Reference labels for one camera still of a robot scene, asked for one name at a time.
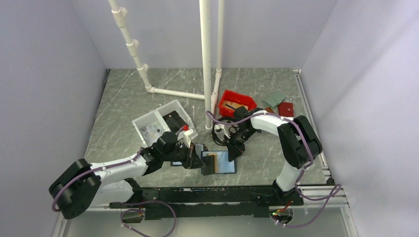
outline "white divided container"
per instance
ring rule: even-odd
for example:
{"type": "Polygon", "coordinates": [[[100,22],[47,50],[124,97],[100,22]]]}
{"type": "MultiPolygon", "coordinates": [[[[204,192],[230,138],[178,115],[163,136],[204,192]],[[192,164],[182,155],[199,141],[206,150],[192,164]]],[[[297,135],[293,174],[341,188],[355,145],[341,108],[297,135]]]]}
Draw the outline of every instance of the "white divided container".
{"type": "MultiPolygon", "coordinates": [[[[163,119],[163,116],[170,114],[173,111],[176,111],[188,124],[189,129],[194,130],[190,136],[191,139],[198,136],[198,132],[192,123],[191,117],[189,117],[179,101],[176,99],[132,121],[135,130],[137,130],[141,141],[146,147],[151,146],[161,134],[166,131],[170,131],[170,128],[163,119]]],[[[183,139],[183,132],[181,132],[178,136],[178,140],[181,139],[183,139]]]]}

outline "gray wall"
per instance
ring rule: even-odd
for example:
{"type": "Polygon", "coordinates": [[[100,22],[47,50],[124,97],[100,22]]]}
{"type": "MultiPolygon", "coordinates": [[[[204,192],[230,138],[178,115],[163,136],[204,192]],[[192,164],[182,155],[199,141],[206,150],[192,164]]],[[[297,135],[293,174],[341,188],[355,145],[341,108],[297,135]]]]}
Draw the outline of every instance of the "gray wall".
{"type": "Polygon", "coordinates": [[[84,156],[105,67],[69,1],[3,1],[0,32],[0,235],[51,236],[48,187],[84,156]]]}
{"type": "Polygon", "coordinates": [[[302,68],[360,236],[419,234],[417,0],[336,4],[302,68]]]}
{"type": "MultiPolygon", "coordinates": [[[[135,68],[105,0],[71,0],[107,68],[135,68]]],[[[152,68],[202,67],[199,1],[119,0],[152,68]]],[[[336,0],[226,0],[223,67],[300,69],[336,0]]],[[[211,0],[216,65],[218,1],[211,0]]]]}

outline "red object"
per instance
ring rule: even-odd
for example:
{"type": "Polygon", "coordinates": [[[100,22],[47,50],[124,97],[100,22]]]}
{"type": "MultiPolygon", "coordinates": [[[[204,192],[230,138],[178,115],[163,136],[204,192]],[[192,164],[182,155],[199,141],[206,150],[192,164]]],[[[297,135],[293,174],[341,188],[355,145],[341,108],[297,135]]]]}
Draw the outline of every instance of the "red object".
{"type": "Polygon", "coordinates": [[[282,102],[278,105],[278,114],[284,117],[294,118],[294,105],[290,102],[282,102]]]}
{"type": "Polygon", "coordinates": [[[225,90],[220,102],[218,103],[218,108],[220,109],[219,113],[223,117],[232,117],[234,113],[234,110],[223,106],[225,101],[246,105],[248,106],[249,111],[256,108],[256,103],[250,96],[242,95],[231,90],[225,90]]]}

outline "marble tabletop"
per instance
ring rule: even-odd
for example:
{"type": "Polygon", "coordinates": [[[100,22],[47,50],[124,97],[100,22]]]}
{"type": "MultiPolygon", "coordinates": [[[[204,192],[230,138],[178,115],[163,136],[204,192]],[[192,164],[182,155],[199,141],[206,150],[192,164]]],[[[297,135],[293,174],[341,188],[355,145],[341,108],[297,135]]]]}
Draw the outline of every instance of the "marble tabletop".
{"type": "MultiPolygon", "coordinates": [[[[202,69],[199,68],[151,68],[148,78],[156,88],[203,94],[202,69]]],[[[267,107],[262,102],[264,98],[272,92],[280,91],[287,96],[285,101],[294,104],[295,116],[306,116],[301,93],[291,69],[223,69],[219,98],[226,89],[251,96],[260,108],[267,107]]],[[[195,144],[203,143],[213,151],[226,150],[226,147],[216,145],[209,134],[205,133],[203,100],[148,93],[137,70],[112,69],[84,158],[88,162],[107,162],[136,153],[142,143],[131,121],[174,99],[179,100],[199,132],[199,136],[193,140],[195,144]]],[[[183,167],[171,167],[165,162],[160,170],[137,177],[136,180],[142,187],[272,184],[286,162],[278,138],[267,132],[256,133],[245,145],[246,151],[237,158],[236,174],[203,176],[200,169],[186,170],[183,167]]],[[[322,164],[316,159],[313,167],[304,174],[301,184],[325,182],[322,164]]]]}

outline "purple cable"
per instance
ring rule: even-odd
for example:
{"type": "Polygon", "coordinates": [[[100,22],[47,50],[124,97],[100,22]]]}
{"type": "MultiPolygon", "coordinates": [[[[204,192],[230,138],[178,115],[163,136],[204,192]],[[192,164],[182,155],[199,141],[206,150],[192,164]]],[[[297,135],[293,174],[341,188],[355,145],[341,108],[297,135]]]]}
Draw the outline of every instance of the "purple cable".
{"type": "Polygon", "coordinates": [[[294,121],[292,121],[291,119],[289,119],[289,118],[286,118],[286,117],[283,117],[283,116],[279,116],[279,115],[277,115],[277,114],[274,114],[274,113],[268,113],[268,112],[266,112],[266,113],[258,113],[258,114],[252,114],[252,115],[250,115],[249,117],[246,117],[246,118],[244,118],[244,119],[242,119],[242,120],[240,120],[240,121],[237,121],[237,122],[222,122],[222,121],[218,121],[215,117],[214,117],[214,115],[210,112],[210,111],[207,111],[206,112],[206,114],[207,114],[207,116],[213,121],[213,122],[215,122],[215,123],[219,123],[219,124],[223,124],[223,125],[237,125],[237,124],[239,124],[239,123],[242,123],[242,122],[244,122],[244,121],[247,121],[247,120],[249,120],[249,119],[251,119],[251,118],[253,118],[253,117],[256,117],[256,116],[260,116],[260,115],[270,115],[270,116],[274,116],[274,117],[277,117],[277,118],[279,118],[279,119],[283,119],[284,121],[287,121],[287,122],[289,122],[289,123],[291,123],[296,129],[297,129],[297,132],[298,132],[298,134],[299,134],[299,136],[301,137],[301,140],[302,140],[302,143],[303,143],[303,145],[304,145],[304,147],[305,147],[305,149],[307,150],[307,153],[308,153],[308,155],[309,155],[309,157],[310,157],[310,163],[309,164],[307,164],[306,166],[304,166],[303,167],[303,169],[301,170],[301,172],[299,173],[299,175],[297,176],[297,179],[296,179],[296,181],[295,181],[295,190],[297,191],[297,193],[301,196],[301,197],[303,197],[303,198],[305,198],[305,199],[307,199],[307,200],[310,200],[310,201],[320,201],[320,200],[326,200],[325,201],[325,203],[323,204],[323,206],[322,206],[322,208],[320,209],[320,211],[316,214],[316,216],[314,216],[313,217],[313,219],[311,219],[309,222],[307,222],[307,223],[305,223],[305,224],[302,224],[302,225],[294,225],[294,226],[289,226],[289,225],[284,225],[285,227],[289,227],[289,228],[299,228],[299,227],[305,227],[305,226],[308,226],[308,225],[310,225],[311,223],[313,223],[319,216],[320,216],[320,214],[323,212],[323,210],[325,209],[325,207],[326,207],[326,204],[329,202],[329,199],[331,198],[331,197],[333,197],[333,196],[335,196],[341,189],[342,189],[342,185],[341,184],[336,184],[333,188],[332,188],[332,190],[330,191],[330,193],[329,193],[329,195],[327,195],[327,196],[325,196],[325,197],[320,197],[320,198],[311,198],[311,197],[307,197],[306,195],[304,195],[304,194],[302,194],[302,192],[298,189],[298,182],[301,180],[301,178],[302,178],[302,176],[303,176],[303,174],[304,174],[304,172],[305,172],[305,170],[308,168],[308,167],[310,167],[313,163],[314,163],[314,157],[313,157],[313,154],[311,153],[311,151],[310,151],[310,148],[308,147],[308,144],[307,144],[307,141],[305,140],[305,138],[304,138],[304,136],[303,136],[303,133],[302,133],[302,131],[301,131],[301,129],[298,127],[298,124],[296,124],[294,121]]]}
{"type": "MultiPolygon", "coordinates": [[[[174,227],[176,226],[176,213],[174,212],[173,208],[169,204],[167,204],[167,203],[165,203],[163,201],[158,201],[158,200],[143,201],[143,202],[137,202],[137,203],[121,203],[121,204],[129,205],[129,206],[137,206],[137,205],[143,205],[143,204],[147,204],[147,203],[160,203],[160,204],[163,204],[163,205],[167,206],[170,209],[171,213],[173,214],[173,226],[172,226],[171,230],[167,234],[165,234],[164,236],[162,236],[162,237],[169,236],[173,232],[174,227]]],[[[122,224],[122,226],[124,226],[124,227],[126,227],[126,228],[128,228],[128,229],[130,229],[132,231],[134,231],[135,233],[137,233],[139,235],[142,235],[144,237],[151,237],[151,236],[148,236],[148,235],[146,235],[146,234],[138,231],[137,229],[135,229],[135,228],[133,228],[133,227],[125,224],[124,221],[123,221],[123,219],[122,219],[125,213],[128,213],[128,212],[139,212],[139,211],[140,210],[138,210],[138,209],[128,209],[128,210],[122,212],[121,213],[121,224],[122,224]]]]}
{"type": "Polygon", "coordinates": [[[55,212],[59,212],[60,211],[60,209],[57,209],[56,207],[55,207],[55,205],[57,204],[57,201],[58,201],[58,199],[60,199],[60,197],[61,197],[61,195],[63,194],[63,192],[64,191],[66,191],[67,190],[67,188],[70,186],[70,185],[72,185],[74,182],[76,182],[78,179],[80,179],[80,178],[82,178],[82,177],[84,177],[85,175],[88,175],[88,174],[90,174],[90,173],[93,173],[93,172],[96,172],[96,171],[99,171],[99,170],[102,170],[103,168],[105,168],[105,169],[108,169],[108,168],[113,168],[113,167],[116,167],[116,166],[120,166],[120,165],[124,165],[124,164],[128,164],[128,163],[131,163],[131,160],[133,160],[133,161],[136,161],[139,157],[140,157],[140,153],[141,153],[141,150],[142,150],[142,148],[140,148],[140,150],[138,151],[138,153],[137,153],[137,155],[136,156],[134,156],[134,158],[132,158],[132,159],[129,159],[129,160],[126,160],[126,161],[122,161],[122,162],[119,162],[119,163],[116,163],[116,164],[110,164],[110,165],[107,165],[107,166],[101,166],[101,167],[97,167],[97,168],[95,168],[95,169],[91,169],[91,170],[88,170],[88,171],[86,171],[86,172],[83,172],[83,173],[81,173],[81,174],[79,174],[79,175],[77,175],[76,177],[74,177],[72,180],[70,180],[70,182],[68,182],[58,193],[57,193],[57,195],[55,196],[55,198],[54,198],[54,201],[52,201],[52,210],[53,211],[55,211],[55,212]]]}

